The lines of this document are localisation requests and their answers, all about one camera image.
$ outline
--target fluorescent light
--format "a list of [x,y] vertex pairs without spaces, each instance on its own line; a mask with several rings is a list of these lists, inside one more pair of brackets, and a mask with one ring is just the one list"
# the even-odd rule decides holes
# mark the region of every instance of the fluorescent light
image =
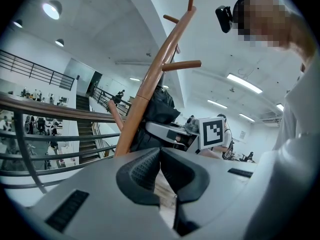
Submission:
[[244,115],[244,114],[239,114],[240,116],[242,116],[242,117],[244,117],[244,118],[246,118],[246,119],[248,119],[248,120],[250,120],[250,121],[252,121],[252,122],[254,122],[255,120],[253,120],[253,119],[251,119],[250,117],[247,117],[246,115]]
[[229,74],[229,75],[227,76],[227,78],[230,79],[230,80],[232,80],[232,81],[237,82],[237,83],[240,84],[240,85],[243,85],[243,86],[251,89],[252,91],[256,92],[257,94],[262,93],[262,90],[261,90],[261,89],[255,87],[253,84],[251,84],[251,83],[249,83],[249,82],[247,82],[247,81],[245,81],[245,80],[243,80],[243,79],[235,76],[234,74]]
[[19,28],[22,28],[22,20],[21,19],[18,19],[16,21],[14,21],[13,24],[16,25]]
[[212,101],[212,100],[210,100],[210,99],[208,99],[208,102],[209,102],[209,103],[212,103],[212,104],[214,104],[214,105],[220,106],[220,107],[222,107],[222,108],[224,108],[224,109],[228,108],[227,106],[224,106],[224,105],[221,105],[221,104],[219,104],[219,103],[216,103],[216,102],[214,102],[214,101]]
[[279,103],[278,105],[276,105],[278,109],[280,109],[282,112],[284,111],[285,107]]

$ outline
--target white wall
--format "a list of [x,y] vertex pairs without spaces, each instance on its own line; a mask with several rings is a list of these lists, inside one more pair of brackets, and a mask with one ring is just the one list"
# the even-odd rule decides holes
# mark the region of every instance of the white wall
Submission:
[[268,127],[264,124],[252,125],[244,154],[249,155],[250,152],[253,152],[253,160],[259,162],[264,152],[271,151],[274,148],[278,133],[278,127]]
[[[121,66],[114,65],[113,70],[115,72],[120,71]],[[120,74],[109,72],[108,74],[102,75],[98,87],[114,96],[117,95],[118,92],[125,90],[122,99],[128,101],[130,96],[136,97],[140,84],[141,82],[130,80],[129,77],[123,77]]]
[[76,91],[86,94],[95,70],[75,59],[71,59],[65,68],[64,74],[74,79],[79,75]]
[[71,54],[57,45],[19,30],[7,30],[1,36],[0,49],[62,74],[71,59]]

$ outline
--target office chair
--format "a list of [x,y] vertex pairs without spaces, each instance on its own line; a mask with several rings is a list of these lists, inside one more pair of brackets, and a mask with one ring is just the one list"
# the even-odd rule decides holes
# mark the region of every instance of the office chair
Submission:
[[252,157],[254,156],[254,153],[250,152],[250,154],[248,156],[245,156],[244,154],[242,154],[242,155],[243,155],[243,157],[239,158],[239,160],[241,162],[247,162],[248,160],[252,160]]
[[25,132],[26,134],[28,134],[29,131],[30,131],[30,125],[29,125],[27,122],[25,122],[25,123],[24,123],[24,132]]
[[36,132],[36,134],[39,134],[39,135],[44,134],[44,135],[46,135],[45,124],[46,124],[45,120],[40,117],[38,119],[38,121],[37,121],[37,127],[36,128],[38,129],[38,131]]

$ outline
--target white ceiling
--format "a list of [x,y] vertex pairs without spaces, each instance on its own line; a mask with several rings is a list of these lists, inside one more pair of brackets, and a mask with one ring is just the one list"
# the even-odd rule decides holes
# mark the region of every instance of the white ceiling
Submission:
[[[197,99],[211,99],[237,113],[255,120],[281,115],[276,104],[284,104],[284,96],[295,84],[301,59],[291,52],[279,52],[263,43],[244,42],[236,30],[222,32],[215,9],[221,5],[233,9],[237,0],[194,0],[197,11],[183,33],[179,45],[182,60],[201,60],[202,67],[194,69],[189,86]],[[290,0],[286,5],[295,10]],[[188,0],[156,0],[159,13],[180,18],[187,9]],[[174,24],[161,19],[166,33]],[[226,79],[229,73],[244,77],[261,88],[256,94]]]
[[[43,15],[41,4],[48,0],[28,0],[23,10],[33,10],[33,16]],[[151,62],[158,51],[144,19],[131,0],[58,0],[63,9],[58,24],[80,33],[114,62]],[[197,12],[183,34],[179,46],[184,60],[201,60],[202,67],[190,73],[188,85],[197,99],[210,99],[237,113],[253,119],[281,115],[276,104],[284,103],[284,96],[299,76],[301,60],[290,52],[239,41],[237,33],[221,31],[215,15],[220,5],[233,8],[236,0],[194,0]],[[180,18],[188,0],[163,0],[167,14]],[[28,29],[47,39],[51,32]],[[142,78],[147,66],[123,66],[122,75]],[[256,94],[226,79],[229,73],[246,79],[263,90]],[[174,83],[167,78],[173,92]]]

